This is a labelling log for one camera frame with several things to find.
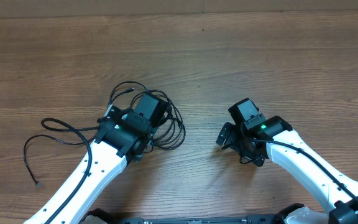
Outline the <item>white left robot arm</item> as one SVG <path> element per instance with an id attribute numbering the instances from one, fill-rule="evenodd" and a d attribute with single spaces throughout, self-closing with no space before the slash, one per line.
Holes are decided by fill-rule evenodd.
<path id="1" fill-rule="evenodd" d="M 142 158 L 165 112 L 151 103 L 121 110 L 110 105 L 77 168 L 28 223 L 79 223 L 104 188 Z"/>

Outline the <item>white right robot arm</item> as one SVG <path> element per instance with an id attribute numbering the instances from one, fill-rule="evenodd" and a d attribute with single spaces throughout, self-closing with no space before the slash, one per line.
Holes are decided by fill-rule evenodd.
<path id="1" fill-rule="evenodd" d="M 222 127 L 216 144 L 239 154 L 240 164 L 263 166 L 270 159 L 289 172 L 321 205 L 316 212 L 294 203 L 267 223 L 358 223 L 358 182 L 324 160 L 279 116 L 267 119 L 249 98 L 228 109 L 233 122 Z"/>

